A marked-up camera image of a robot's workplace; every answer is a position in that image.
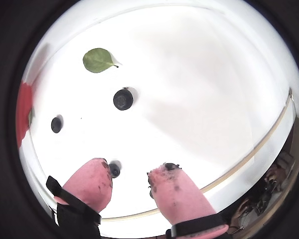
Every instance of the black strap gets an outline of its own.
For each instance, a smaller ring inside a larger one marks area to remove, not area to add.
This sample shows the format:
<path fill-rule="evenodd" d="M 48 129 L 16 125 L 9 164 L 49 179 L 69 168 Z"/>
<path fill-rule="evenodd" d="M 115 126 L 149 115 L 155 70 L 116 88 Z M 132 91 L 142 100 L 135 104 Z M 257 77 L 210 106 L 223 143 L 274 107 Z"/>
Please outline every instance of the black strap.
<path fill-rule="evenodd" d="M 85 221 L 83 215 L 69 205 L 57 204 L 58 225 L 74 239 L 101 239 L 100 231 L 93 221 Z"/>
<path fill-rule="evenodd" d="M 46 180 L 46 187 L 56 197 L 63 199 L 71 207 L 75 208 L 79 213 L 83 215 L 86 220 L 93 220 L 97 224 L 101 224 L 101 216 L 95 212 L 92 208 L 86 205 L 77 197 L 73 196 L 69 192 L 65 191 L 61 185 L 53 177 L 49 176 Z"/>
<path fill-rule="evenodd" d="M 165 237 L 166 237 L 166 239 L 172 239 L 170 229 L 168 229 L 166 231 Z M 220 235 L 219 237 L 216 237 L 215 239 L 232 239 L 232 238 L 233 238 L 232 235 L 230 235 L 228 233 L 224 233 L 223 235 Z"/>
<path fill-rule="evenodd" d="M 170 236 L 171 238 L 187 236 L 193 233 L 198 233 L 211 228 L 215 228 L 224 224 L 225 222 L 219 214 L 213 214 L 206 217 L 175 224 L 170 229 Z"/>

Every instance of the red object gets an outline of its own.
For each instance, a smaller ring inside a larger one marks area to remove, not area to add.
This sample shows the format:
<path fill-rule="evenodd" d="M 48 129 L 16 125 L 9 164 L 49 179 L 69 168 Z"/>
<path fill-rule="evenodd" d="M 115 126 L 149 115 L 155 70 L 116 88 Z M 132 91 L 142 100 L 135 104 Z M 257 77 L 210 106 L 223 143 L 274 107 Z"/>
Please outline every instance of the red object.
<path fill-rule="evenodd" d="M 16 141 L 20 148 L 25 133 L 29 129 L 29 113 L 33 106 L 33 90 L 27 83 L 22 83 L 19 89 L 18 99 L 16 101 Z"/>

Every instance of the wooden edge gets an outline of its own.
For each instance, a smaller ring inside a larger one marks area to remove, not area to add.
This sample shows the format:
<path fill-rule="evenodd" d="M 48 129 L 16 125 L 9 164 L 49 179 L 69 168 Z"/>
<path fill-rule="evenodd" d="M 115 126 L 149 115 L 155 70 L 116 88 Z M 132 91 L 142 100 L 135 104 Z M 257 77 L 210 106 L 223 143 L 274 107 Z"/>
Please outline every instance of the wooden edge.
<path fill-rule="evenodd" d="M 254 149 L 246 157 L 244 157 L 238 164 L 236 164 L 227 173 L 225 173 L 220 178 L 216 179 L 212 183 L 210 183 L 207 186 L 200 189 L 200 191 L 202 193 L 205 193 L 205 192 L 211 190 L 212 188 L 216 187 L 217 185 L 219 185 L 220 183 L 222 183 L 223 181 L 228 179 L 235 172 L 237 172 L 239 169 L 241 169 L 259 151 L 259 149 L 268 141 L 268 139 L 271 137 L 271 135 L 274 133 L 274 131 L 276 130 L 276 128 L 280 124 L 280 122 L 283 119 L 283 117 L 286 113 L 286 110 L 289 106 L 291 98 L 292 98 L 292 90 L 289 89 L 289 94 L 288 94 L 286 104 L 285 104 L 283 110 L 281 111 L 281 113 L 280 113 L 278 119 L 276 120 L 276 122 L 274 123 L 274 125 L 270 128 L 268 133 L 264 136 L 264 138 L 254 147 Z M 116 217 L 116 218 L 102 218 L 102 222 L 118 222 L 118 221 L 132 220 L 132 219 L 151 216 L 151 215 L 154 215 L 154 214 L 157 214 L 157 213 L 159 213 L 158 208 L 153 209 L 153 210 L 149 210 L 149 211 L 146 211 L 146 212 L 142 212 L 142 213 L 128 215 L 128 216 L 122 216 L 122 217 Z"/>

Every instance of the leaf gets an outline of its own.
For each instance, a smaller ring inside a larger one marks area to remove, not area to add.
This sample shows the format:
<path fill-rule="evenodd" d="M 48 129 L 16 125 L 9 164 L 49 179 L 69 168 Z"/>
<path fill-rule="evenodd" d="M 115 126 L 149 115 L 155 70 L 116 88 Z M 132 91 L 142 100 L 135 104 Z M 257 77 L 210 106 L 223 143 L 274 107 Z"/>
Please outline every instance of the leaf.
<path fill-rule="evenodd" d="M 85 53 L 83 64 L 88 71 L 93 73 L 100 73 L 111 66 L 116 66 L 112 61 L 111 54 L 103 48 L 95 48 Z"/>

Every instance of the pink silicone finger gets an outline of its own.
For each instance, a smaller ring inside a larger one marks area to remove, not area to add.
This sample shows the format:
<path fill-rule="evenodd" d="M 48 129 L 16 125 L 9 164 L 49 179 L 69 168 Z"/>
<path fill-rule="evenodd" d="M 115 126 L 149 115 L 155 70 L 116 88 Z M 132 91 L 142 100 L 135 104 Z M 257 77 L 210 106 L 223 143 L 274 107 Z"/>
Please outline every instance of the pink silicone finger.
<path fill-rule="evenodd" d="M 83 201 L 94 211 L 106 208 L 112 196 L 110 168 L 103 158 L 94 158 L 79 168 L 64 184 L 63 189 Z M 55 201 L 67 205 L 59 197 Z"/>
<path fill-rule="evenodd" d="M 148 176 L 157 207 L 172 225 L 216 214 L 199 188 L 177 165 L 163 164 L 151 171 Z M 228 226 L 222 225 L 200 232 L 196 234 L 196 238 L 212 239 L 224 234 L 227 230 Z"/>

